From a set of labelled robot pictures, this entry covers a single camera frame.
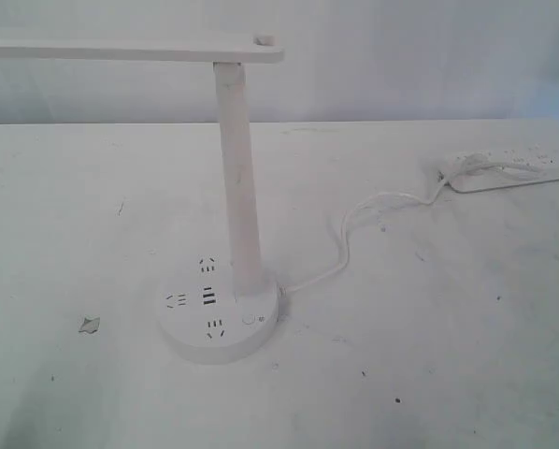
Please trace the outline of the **white desk lamp with sockets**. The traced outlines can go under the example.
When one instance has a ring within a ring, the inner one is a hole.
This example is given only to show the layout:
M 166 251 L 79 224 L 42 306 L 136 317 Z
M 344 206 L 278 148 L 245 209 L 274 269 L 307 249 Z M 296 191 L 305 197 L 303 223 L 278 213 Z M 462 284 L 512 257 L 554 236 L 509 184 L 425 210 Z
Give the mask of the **white desk lamp with sockets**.
M 225 364 L 255 352 L 273 333 L 280 290 L 264 269 L 246 102 L 247 64 L 276 64 L 284 51 L 271 36 L 240 42 L 0 39 L 0 58 L 210 63 L 213 66 L 229 256 L 203 255 L 197 274 L 155 302 L 157 322 L 179 355 Z

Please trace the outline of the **white power strip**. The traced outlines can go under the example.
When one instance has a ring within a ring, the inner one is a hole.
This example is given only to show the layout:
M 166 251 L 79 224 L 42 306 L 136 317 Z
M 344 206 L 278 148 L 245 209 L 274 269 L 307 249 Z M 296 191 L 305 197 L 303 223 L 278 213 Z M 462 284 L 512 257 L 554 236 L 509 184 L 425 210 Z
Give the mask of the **white power strip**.
M 441 176 L 455 172 L 450 187 L 461 194 L 559 181 L 559 146 L 516 145 L 449 154 Z

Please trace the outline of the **small torn paper scrap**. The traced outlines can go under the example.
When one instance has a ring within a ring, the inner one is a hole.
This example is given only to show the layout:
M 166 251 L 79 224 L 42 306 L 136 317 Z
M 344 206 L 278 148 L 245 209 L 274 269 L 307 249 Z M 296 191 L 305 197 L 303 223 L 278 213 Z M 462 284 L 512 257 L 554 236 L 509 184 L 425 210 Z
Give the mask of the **small torn paper scrap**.
M 99 330 L 101 319 L 99 317 L 85 317 L 79 327 L 80 334 L 92 335 Z

